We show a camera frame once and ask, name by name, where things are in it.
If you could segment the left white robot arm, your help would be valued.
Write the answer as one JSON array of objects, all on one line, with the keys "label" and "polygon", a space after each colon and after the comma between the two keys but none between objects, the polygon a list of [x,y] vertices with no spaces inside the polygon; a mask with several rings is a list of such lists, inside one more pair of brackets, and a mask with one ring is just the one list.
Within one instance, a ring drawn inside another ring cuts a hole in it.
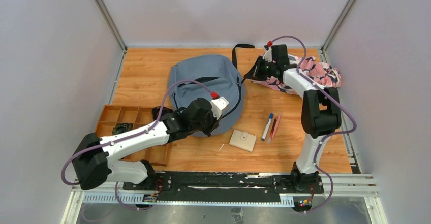
[{"label": "left white robot arm", "polygon": [[196,132],[210,136],[229,107],[224,97],[208,101],[193,100],[188,107],[160,116],[152,123],[112,136],[83,137],[74,154],[65,164],[73,165],[82,190],[91,190],[105,182],[129,182],[143,190],[156,183],[152,166],[144,160],[123,161],[137,151],[181,140]]}]

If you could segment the blue student backpack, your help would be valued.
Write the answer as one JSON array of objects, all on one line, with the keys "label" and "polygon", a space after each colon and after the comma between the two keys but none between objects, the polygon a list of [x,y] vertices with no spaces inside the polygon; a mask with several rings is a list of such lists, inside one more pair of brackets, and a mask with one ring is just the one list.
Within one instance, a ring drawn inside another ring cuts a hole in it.
[{"label": "blue student backpack", "polygon": [[254,48],[238,44],[232,49],[232,58],[207,54],[181,61],[170,69],[168,78],[169,100],[173,109],[188,106],[197,98],[211,99],[209,90],[224,97],[229,105],[219,126],[212,135],[230,130],[240,119],[244,107],[245,85],[239,72],[236,48]]}]

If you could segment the pink pen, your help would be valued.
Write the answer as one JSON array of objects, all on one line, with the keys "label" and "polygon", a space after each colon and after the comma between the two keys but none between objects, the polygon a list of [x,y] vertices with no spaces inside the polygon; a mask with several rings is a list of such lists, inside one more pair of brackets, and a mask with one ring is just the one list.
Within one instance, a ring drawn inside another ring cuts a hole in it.
[{"label": "pink pen", "polygon": [[275,137],[275,134],[276,134],[276,131],[277,131],[277,129],[278,129],[278,126],[279,126],[279,122],[280,122],[280,119],[281,119],[281,116],[282,116],[282,112],[280,112],[279,114],[278,114],[278,116],[277,116],[277,123],[276,123],[276,125],[275,125],[275,129],[274,129],[274,132],[273,132],[273,136],[272,136],[272,138],[274,138]]}]

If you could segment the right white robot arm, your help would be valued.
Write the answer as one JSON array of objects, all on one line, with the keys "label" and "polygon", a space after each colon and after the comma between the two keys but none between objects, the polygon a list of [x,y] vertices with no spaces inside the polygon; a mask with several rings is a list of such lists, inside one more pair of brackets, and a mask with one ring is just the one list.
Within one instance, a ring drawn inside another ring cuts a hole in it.
[{"label": "right white robot arm", "polygon": [[312,80],[289,59],[286,45],[274,45],[271,41],[244,78],[255,81],[276,78],[302,98],[301,125],[305,138],[290,174],[290,185],[296,192],[305,191],[318,181],[321,148],[341,126],[338,90]]}]

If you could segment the blue cap marker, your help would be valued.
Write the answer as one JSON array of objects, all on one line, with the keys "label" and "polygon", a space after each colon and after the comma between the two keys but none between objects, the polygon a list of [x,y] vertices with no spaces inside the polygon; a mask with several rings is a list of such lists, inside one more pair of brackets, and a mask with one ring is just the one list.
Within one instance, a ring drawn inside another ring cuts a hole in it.
[{"label": "blue cap marker", "polygon": [[270,113],[270,115],[269,115],[269,117],[268,117],[268,120],[267,120],[267,123],[266,123],[265,128],[264,128],[264,131],[263,131],[262,136],[261,136],[261,140],[262,140],[262,141],[265,141],[265,139],[266,139],[266,136],[267,136],[268,131],[269,131],[269,128],[270,128],[270,126],[271,126],[271,123],[272,123],[273,117],[274,117],[274,114],[273,114],[273,113]]}]

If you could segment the beige snap wallet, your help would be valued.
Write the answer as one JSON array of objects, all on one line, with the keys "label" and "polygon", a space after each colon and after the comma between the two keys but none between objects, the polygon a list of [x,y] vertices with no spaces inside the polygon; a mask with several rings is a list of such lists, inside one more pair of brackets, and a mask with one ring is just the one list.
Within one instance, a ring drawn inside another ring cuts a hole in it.
[{"label": "beige snap wallet", "polygon": [[229,144],[242,150],[253,152],[257,137],[247,132],[233,130]]}]

